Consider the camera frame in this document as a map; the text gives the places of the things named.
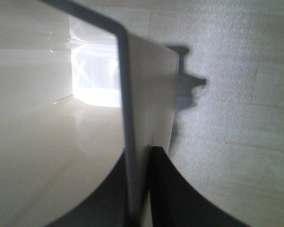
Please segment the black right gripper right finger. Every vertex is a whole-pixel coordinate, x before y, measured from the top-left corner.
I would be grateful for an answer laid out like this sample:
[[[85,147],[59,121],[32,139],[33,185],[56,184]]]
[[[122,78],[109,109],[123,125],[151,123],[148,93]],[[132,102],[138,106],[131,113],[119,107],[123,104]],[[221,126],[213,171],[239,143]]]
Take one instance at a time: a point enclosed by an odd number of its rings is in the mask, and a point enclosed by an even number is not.
[[[195,190],[162,147],[149,154],[152,223],[155,227],[245,227]]]

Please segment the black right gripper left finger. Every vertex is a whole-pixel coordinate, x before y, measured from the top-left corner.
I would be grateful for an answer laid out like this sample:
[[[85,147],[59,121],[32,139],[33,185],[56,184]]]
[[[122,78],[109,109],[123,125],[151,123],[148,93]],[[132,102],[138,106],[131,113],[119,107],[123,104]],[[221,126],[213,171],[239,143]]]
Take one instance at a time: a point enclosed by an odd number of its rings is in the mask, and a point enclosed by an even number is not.
[[[125,152],[100,186],[49,227],[130,227]]]

